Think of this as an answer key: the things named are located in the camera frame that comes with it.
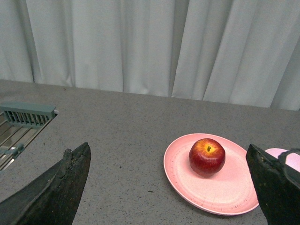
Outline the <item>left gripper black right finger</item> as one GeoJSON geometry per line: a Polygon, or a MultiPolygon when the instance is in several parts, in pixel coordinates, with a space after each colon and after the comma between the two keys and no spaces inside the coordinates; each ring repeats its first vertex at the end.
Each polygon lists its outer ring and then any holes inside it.
{"type": "Polygon", "coordinates": [[[269,225],[300,223],[300,172],[287,164],[287,158],[300,155],[290,149],[272,156],[250,144],[246,160],[260,208],[269,225]]]}

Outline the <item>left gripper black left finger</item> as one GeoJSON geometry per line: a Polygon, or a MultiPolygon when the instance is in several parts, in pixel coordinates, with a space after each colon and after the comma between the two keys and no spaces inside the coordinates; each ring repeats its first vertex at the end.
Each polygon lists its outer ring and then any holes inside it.
{"type": "Polygon", "coordinates": [[[0,203],[2,225],[70,225],[89,174],[87,142],[67,149],[63,158],[0,203]]]}

